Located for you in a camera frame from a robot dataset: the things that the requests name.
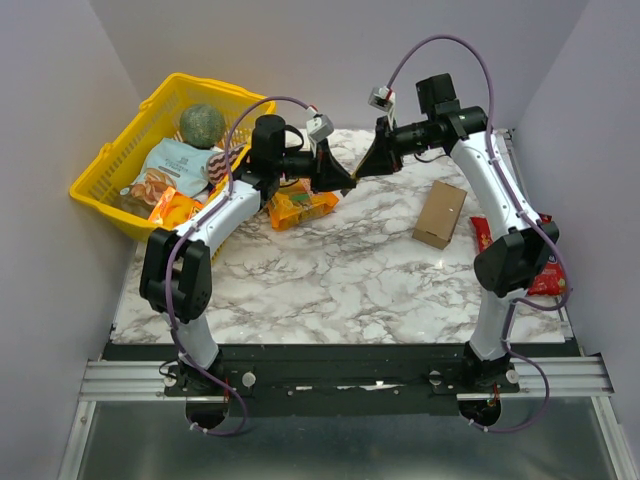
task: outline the round green object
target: round green object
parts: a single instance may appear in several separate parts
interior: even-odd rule
[[[211,148],[224,135],[226,125],[220,110],[207,103],[197,103],[180,116],[182,139],[196,148]]]

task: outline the cardboard box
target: cardboard box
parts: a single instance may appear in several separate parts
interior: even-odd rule
[[[436,180],[418,217],[413,238],[443,250],[451,242],[467,192]]]

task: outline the gray wall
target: gray wall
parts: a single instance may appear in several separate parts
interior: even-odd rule
[[[367,105],[416,42],[458,34],[486,56],[496,124],[514,126],[586,0],[90,0],[138,93],[185,71],[266,95],[313,103],[343,127],[373,128]],[[478,65],[462,47],[419,52],[397,82],[399,119],[420,117],[415,83],[451,72],[466,105],[486,104]],[[282,108],[289,113],[289,108]],[[292,116],[292,123],[303,117]]]
[[[55,478],[131,242],[68,188],[138,96],[84,0],[0,5],[0,478]]]
[[[575,278],[569,313],[601,351],[640,458],[640,2],[591,0],[520,122],[534,204],[555,215]]]

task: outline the red snack bag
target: red snack bag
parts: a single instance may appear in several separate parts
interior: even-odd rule
[[[549,223],[551,215],[539,214],[542,223]],[[483,252],[493,243],[489,222],[484,217],[471,217],[471,223],[476,229],[478,251]],[[554,255],[549,255],[549,262],[542,273],[533,281],[533,285],[527,292],[529,295],[562,295],[567,290],[567,282],[560,265]]]

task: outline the marble surface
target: marble surface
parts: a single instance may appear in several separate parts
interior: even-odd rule
[[[338,130],[335,157],[352,170],[373,140]],[[433,180],[468,192],[451,244],[411,238]],[[467,341],[480,306],[470,216],[481,215],[466,179],[447,157],[412,157],[389,177],[366,179],[328,216],[285,232],[260,214],[240,226],[213,266],[209,326],[219,343],[451,343]],[[169,343],[161,316],[140,298],[144,255],[131,264],[112,340]],[[553,299],[540,298],[551,304]],[[512,340],[563,342],[557,312],[518,308]]]

